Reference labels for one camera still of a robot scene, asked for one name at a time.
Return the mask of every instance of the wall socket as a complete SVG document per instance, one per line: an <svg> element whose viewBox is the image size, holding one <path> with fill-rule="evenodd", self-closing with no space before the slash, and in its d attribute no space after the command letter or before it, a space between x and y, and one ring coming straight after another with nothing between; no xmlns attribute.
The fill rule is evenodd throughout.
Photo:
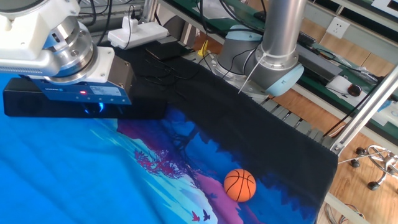
<svg viewBox="0 0 398 224"><path fill-rule="evenodd" d="M347 28L349 27L349 23L346 21L343 21L337 17L335 17L332 22L330 23L328 29L326 32L328 32L331 35L334 35L335 37L341 39L344 36L344 33L347 31Z"/></svg>

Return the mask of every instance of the black cloth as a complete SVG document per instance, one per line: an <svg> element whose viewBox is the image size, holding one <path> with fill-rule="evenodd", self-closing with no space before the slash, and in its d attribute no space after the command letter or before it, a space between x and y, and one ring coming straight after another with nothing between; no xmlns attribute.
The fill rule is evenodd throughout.
<svg viewBox="0 0 398 224"><path fill-rule="evenodd" d="M141 84L166 96L223 149L244 157L242 167L265 186L294 186L289 196L321 207L337 170L334 153L197 63L175 58L165 67L145 53L145 46L115 51L131 63Z"/></svg>

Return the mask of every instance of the blue cloth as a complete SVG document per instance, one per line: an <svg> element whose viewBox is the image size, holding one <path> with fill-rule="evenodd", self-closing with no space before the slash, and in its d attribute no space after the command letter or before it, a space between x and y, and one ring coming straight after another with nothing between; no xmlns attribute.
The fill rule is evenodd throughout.
<svg viewBox="0 0 398 224"><path fill-rule="evenodd" d="M0 106L0 137L0 223L313 223L319 209L265 186L272 175L232 201L223 181L239 155L173 108L118 121L10 118Z"/></svg>

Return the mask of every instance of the white power adapter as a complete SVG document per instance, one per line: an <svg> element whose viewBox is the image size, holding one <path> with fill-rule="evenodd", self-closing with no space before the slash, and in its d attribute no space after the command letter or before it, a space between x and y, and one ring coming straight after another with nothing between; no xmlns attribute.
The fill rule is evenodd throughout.
<svg viewBox="0 0 398 224"><path fill-rule="evenodd" d="M128 16L124 16L122 29L110 31L108 40L112 46L127 50L167 37L168 33L166 28L155 22L138 25L137 19L130 19Z"/></svg>

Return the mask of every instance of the gray robot arm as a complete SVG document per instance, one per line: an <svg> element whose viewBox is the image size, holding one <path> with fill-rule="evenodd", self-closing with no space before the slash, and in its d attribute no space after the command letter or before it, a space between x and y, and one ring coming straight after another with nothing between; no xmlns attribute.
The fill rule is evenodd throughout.
<svg viewBox="0 0 398 224"><path fill-rule="evenodd" d="M270 0L262 42L259 43L258 34L229 33L218 59L220 65L229 70L233 57L257 46L237 57L230 72L245 74L274 96L285 93L303 73L295 48L306 3L306 0Z"/></svg>

